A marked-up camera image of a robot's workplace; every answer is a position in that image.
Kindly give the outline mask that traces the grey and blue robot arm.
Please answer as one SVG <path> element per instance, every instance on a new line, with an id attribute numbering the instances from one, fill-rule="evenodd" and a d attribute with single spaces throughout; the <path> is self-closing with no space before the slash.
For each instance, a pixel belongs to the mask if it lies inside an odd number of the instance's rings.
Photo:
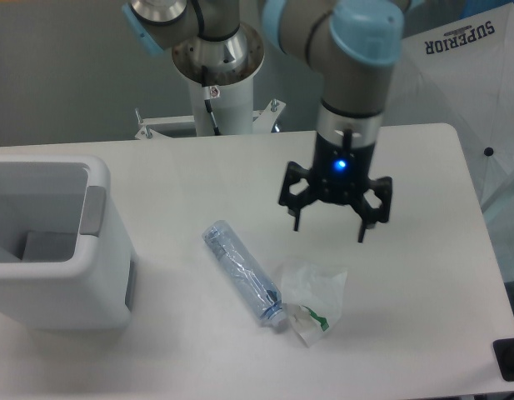
<path id="1" fill-rule="evenodd" d="M 237 1 L 128 1 L 122 13 L 152 54 L 170 52 L 192 91 L 200 136 L 252 131 L 253 100 L 237 91 L 263 63 L 264 42 L 323 78 L 312 165 L 289 162 L 278 202 L 299 218 L 314 202 L 349 206 L 361 230 L 386 223 L 392 180 L 369 170 L 407 1 L 262 1 L 262 27 Z"/>

